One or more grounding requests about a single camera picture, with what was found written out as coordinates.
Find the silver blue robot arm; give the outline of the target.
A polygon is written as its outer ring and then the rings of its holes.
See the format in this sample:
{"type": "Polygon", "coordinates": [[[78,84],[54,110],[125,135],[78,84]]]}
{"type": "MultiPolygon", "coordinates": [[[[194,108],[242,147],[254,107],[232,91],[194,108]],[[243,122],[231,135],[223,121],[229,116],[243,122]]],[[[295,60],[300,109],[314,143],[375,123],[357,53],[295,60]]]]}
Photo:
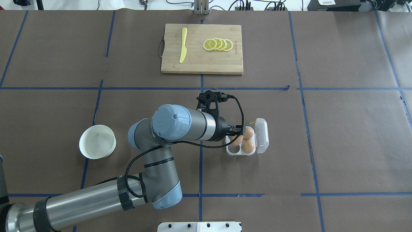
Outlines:
{"type": "Polygon", "coordinates": [[[179,143],[203,147],[198,141],[221,141],[243,133],[241,124],[228,124],[218,108],[191,110],[165,104],[153,117],[131,126],[128,141],[140,154],[125,173],[68,194],[46,197],[32,205],[9,204],[1,211],[2,232],[60,232],[70,227],[152,203],[164,209],[183,197],[171,146],[179,143]]]}

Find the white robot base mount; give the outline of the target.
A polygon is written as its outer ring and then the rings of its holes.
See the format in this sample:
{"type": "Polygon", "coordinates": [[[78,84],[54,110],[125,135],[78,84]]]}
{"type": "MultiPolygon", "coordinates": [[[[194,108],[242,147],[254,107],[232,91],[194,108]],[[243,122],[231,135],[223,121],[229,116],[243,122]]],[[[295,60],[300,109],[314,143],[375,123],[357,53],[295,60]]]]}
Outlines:
{"type": "Polygon", "coordinates": [[[241,222],[164,222],[160,223],[158,232],[242,232],[241,222]]]}

